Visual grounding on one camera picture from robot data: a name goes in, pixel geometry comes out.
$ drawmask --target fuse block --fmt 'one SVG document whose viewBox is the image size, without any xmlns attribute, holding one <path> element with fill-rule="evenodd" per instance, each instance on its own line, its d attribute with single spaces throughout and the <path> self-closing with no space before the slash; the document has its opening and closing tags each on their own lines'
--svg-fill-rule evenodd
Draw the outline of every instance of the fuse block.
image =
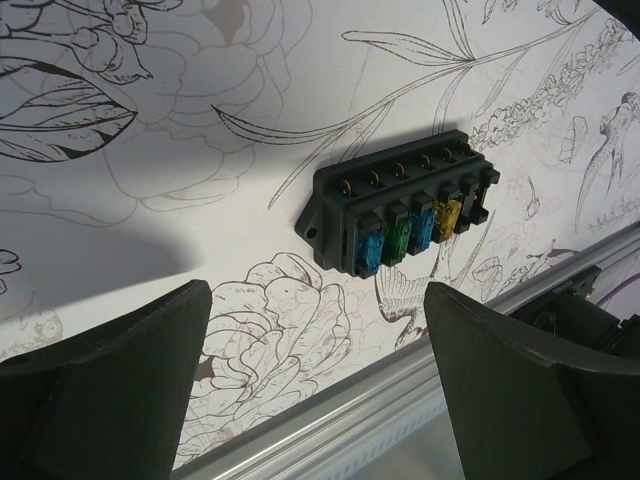
<svg viewBox="0 0 640 480">
<path fill-rule="evenodd" d="M 500 174 L 458 130 L 322 168 L 296 233 L 324 269 L 367 278 L 484 223 Z"/>
</svg>

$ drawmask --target floral wallpaper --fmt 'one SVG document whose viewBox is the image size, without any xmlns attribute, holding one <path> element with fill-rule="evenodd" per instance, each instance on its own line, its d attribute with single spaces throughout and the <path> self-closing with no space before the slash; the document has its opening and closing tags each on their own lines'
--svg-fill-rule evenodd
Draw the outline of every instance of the floral wallpaper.
<svg viewBox="0 0 640 480">
<path fill-rule="evenodd" d="M 589 0 L 0 0 L 0 360 L 191 278 L 175 468 L 640 218 L 640 48 Z M 367 280 L 293 224 L 315 170 L 453 128 L 488 221 Z"/>
</svg>

